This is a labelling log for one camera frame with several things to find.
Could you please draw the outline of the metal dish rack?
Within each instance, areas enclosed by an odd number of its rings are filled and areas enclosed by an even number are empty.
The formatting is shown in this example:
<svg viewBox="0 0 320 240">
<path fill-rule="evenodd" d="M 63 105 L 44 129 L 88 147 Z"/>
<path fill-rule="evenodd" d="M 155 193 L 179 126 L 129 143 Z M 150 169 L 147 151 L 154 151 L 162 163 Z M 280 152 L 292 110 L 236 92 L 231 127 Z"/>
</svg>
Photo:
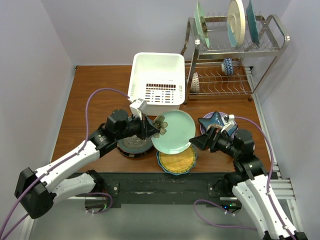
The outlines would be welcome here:
<svg viewBox="0 0 320 240">
<path fill-rule="evenodd" d="M 201 40 L 196 20 L 193 17 L 187 20 L 181 55 L 192 49 L 192 57 L 185 62 L 184 101 L 215 96 L 251 100 L 288 47 L 288 31 L 277 15 L 257 15 L 259 44 L 251 40 L 247 27 L 244 42 L 233 47 L 228 38 L 226 16 L 204 19 L 209 46 Z"/>
</svg>

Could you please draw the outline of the teal plate in rack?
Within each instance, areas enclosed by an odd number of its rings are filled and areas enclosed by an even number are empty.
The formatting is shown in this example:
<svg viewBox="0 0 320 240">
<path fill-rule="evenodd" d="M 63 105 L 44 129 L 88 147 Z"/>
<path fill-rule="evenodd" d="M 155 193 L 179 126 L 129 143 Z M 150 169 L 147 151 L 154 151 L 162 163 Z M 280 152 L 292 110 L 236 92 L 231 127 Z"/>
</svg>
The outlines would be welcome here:
<svg viewBox="0 0 320 240">
<path fill-rule="evenodd" d="M 252 43 L 258 48 L 260 46 L 259 33 L 256 23 L 255 11 L 252 1 L 250 0 L 246 8 L 247 23 Z"/>
</svg>

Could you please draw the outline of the cream blue spiral plate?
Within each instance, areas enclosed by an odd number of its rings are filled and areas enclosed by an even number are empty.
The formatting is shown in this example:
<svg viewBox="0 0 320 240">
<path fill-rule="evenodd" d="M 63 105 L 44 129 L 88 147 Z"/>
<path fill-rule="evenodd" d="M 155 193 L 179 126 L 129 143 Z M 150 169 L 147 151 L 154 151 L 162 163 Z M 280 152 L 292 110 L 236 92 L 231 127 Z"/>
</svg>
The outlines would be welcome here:
<svg viewBox="0 0 320 240">
<path fill-rule="evenodd" d="M 227 12 L 227 33 L 231 46 L 238 49 L 243 43 L 246 32 L 246 17 L 241 0 L 231 0 Z"/>
</svg>

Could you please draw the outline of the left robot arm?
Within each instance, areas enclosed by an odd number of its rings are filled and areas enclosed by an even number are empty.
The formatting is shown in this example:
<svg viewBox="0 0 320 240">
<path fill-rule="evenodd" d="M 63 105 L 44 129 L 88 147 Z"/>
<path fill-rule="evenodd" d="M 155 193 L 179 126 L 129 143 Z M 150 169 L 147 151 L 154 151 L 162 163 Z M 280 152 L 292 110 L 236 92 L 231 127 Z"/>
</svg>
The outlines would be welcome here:
<svg viewBox="0 0 320 240">
<path fill-rule="evenodd" d="M 95 170 L 70 176 L 111 152 L 119 140 L 132 136 L 145 140 L 160 131 L 160 125 L 145 114 L 129 116 L 127 111 L 117 109 L 81 145 L 63 157 L 36 170 L 28 167 L 21 171 L 14 195 L 32 219 L 46 214 L 60 200 L 89 193 L 99 196 L 105 180 Z"/>
</svg>

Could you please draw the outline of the black gold striped plate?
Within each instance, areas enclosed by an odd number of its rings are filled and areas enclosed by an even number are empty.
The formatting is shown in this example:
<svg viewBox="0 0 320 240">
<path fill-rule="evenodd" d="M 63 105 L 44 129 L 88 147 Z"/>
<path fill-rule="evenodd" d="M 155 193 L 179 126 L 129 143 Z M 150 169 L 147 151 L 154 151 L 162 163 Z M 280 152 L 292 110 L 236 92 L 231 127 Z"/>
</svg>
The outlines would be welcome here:
<svg viewBox="0 0 320 240">
<path fill-rule="evenodd" d="M 120 147 L 116 147 L 116 149 L 123 155 L 125 156 L 126 158 L 131 158 L 131 159 L 136 159 L 136 158 L 142 158 L 142 157 L 145 157 L 147 156 L 148 154 L 152 153 L 154 151 L 154 147 L 151 147 L 150 149 L 144 151 L 144 152 L 141 152 L 141 153 L 128 153 L 124 150 L 122 150 Z"/>
</svg>

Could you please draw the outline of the white plastic bin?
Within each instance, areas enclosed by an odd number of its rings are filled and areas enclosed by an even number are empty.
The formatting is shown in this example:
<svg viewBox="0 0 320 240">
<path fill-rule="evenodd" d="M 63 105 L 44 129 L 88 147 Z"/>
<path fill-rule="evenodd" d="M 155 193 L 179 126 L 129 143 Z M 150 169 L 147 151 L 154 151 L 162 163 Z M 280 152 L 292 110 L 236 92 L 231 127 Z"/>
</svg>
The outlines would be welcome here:
<svg viewBox="0 0 320 240">
<path fill-rule="evenodd" d="M 185 101 L 185 58 L 177 53 L 139 52 L 132 62 L 128 96 L 146 102 L 143 113 L 158 116 Z"/>
</svg>

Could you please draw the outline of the clear glass plate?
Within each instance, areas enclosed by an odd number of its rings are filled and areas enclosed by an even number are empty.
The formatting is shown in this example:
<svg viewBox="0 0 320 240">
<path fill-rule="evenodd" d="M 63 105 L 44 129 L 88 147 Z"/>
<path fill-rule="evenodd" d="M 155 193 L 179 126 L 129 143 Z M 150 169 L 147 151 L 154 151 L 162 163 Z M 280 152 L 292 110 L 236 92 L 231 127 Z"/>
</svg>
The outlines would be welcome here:
<svg viewBox="0 0 320 240">
<path fill-rule="evenodd" d="M 150 144 L 148 139 L 140 139 L 136 135 L 124 138 L 121 143 L 128 149 L 141 149 Z"/>
</svg>

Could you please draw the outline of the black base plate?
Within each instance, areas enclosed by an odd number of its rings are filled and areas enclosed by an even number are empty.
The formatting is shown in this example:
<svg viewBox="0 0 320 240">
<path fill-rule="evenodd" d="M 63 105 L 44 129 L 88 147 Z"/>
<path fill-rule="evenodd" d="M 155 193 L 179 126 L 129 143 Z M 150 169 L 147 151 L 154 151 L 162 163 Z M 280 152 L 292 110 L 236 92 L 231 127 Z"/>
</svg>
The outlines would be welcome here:
<svg viewBox="0 0 320 240">
<path fill-rule="evenodd" d="M 124 204 L 189 205 L 197 199 L 219 203 L 231 197 L 227 174 L 187 173 L 75 173 L 56 186 L 42 201 L 45 211 L 59 201 L 73 196 L 97 197 L 94 206 L 104 203 L 119 208 Z"/>
</svg>

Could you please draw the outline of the grey blue ceramic plate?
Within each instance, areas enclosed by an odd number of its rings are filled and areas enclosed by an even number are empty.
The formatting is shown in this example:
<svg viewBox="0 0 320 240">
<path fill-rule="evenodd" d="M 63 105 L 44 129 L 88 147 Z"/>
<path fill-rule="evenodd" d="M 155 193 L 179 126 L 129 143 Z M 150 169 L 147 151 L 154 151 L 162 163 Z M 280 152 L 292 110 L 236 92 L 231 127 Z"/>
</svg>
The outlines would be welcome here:
<svg viewBox="0 0 320 240">
<path fill-rule="evenodd" d="M 150 149 L 151 147 L 153 147 L 153 143 L 151 141 L 150 138 L 147 138 L 146 140 L 149 140 L 150 143 L 148 146 L 145 146 L 143 148 L 134 148 L 134 149 L 130 149 L 130 148 L 127 148 L 125 147 L 122 143 L 121 143 L 121 140 L 120 139 L 118 142 L 117 142 L 117 147 L 120 147 L 123 151 L 127 152 L 127 153 L 132 153 L 132 154 L 138 154 L 138 153 L 142 153 L 142 152 L 145 152 L 146 150 Z"/>
</svg>

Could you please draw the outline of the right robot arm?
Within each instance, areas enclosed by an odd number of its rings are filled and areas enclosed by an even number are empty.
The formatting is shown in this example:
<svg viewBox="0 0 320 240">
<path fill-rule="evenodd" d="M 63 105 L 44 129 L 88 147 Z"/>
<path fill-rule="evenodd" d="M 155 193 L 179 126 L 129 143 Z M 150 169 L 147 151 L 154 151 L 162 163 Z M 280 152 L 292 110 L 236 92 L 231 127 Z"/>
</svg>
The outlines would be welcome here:
<svg viewBox="0 0 320 240">
<path fill-rule="evenodd" d="M 225 174 L 220 189 L 235 196 L 246 210 L 263 240 L 305 240 L 281 207 L 261 160 L 255 156 L 252 133 L 238 130 L 234 137 L 225 130 L 212 127 L 205 134 L 191 138 L 200 150 L 221 151 L 233 157 L 234 171 Z"/>
</svg>

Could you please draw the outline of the blue zigzag bowl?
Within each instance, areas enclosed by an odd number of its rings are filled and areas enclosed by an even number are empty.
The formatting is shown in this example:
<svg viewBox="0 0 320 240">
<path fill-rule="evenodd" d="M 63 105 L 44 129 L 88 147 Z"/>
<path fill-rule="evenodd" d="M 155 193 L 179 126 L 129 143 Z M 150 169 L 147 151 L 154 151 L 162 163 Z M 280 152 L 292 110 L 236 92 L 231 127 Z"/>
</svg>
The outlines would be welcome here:
<svg viewBox="0 0 320 240">
<path fill-rule="evenodd" d="M 227 76 L 232 76 L 234 74 L 234 64 L 232 58 L 225 58 L 221 64 L 221 70 Z"/>
</svg>

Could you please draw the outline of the mint plate in rack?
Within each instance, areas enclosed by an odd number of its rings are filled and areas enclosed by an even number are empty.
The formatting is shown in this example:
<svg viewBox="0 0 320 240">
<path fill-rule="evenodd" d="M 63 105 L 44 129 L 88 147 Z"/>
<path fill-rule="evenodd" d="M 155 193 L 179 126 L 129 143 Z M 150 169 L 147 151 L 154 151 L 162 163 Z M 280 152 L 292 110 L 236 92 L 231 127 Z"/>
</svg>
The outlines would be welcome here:
<svg viewBox="0 0 320 240">
<path fill-rule="evenodd" d="M 196 3 L 196 8 L 194 11 L 194 20 L 196 25 L 196 30 L 199 36 L 200 41 L 207 47 L 210 47 L 210 40 L 208 34 L 208 27 L 206 24 L 206 19 L 204 16 L 204 11 L 200 1 Z"/>
</svg>

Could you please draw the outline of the mint green floral plate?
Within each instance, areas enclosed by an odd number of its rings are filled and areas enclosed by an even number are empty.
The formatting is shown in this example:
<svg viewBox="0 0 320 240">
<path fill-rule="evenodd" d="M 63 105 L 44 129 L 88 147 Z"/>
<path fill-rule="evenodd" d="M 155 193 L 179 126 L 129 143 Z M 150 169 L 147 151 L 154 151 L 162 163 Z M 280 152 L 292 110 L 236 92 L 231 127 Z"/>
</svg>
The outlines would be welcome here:
<svg viewBox="0 0 320 240">
<path fill-rule="evenodd" d="M 153 146 L 159 152 L 176 155 L 191 145 L 189 140 L 196 135 L 196 124 L 188 113 L 176 109 L 163 112 L 157 118 L 164 118 L 163 123 L 167 123 L 165 134 L 151 138 Z"/>
</svg>

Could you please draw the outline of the aluminium frame rail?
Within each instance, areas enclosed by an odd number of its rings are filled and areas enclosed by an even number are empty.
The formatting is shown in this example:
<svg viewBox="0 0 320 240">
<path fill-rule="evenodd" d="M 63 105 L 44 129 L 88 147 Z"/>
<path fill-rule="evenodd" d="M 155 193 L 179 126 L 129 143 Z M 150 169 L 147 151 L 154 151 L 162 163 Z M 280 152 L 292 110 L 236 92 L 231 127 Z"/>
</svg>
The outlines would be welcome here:
<svg viewBox="0 0 320 240">
<path fill-rule="evenodd" d="M 293 225 L 300 229 L 301 218 L 291 181 L 289 179 L 272 179 L 270 184 L 280 205 L 284 207 L 284 212 L 289 215 Z"/>
</svg>

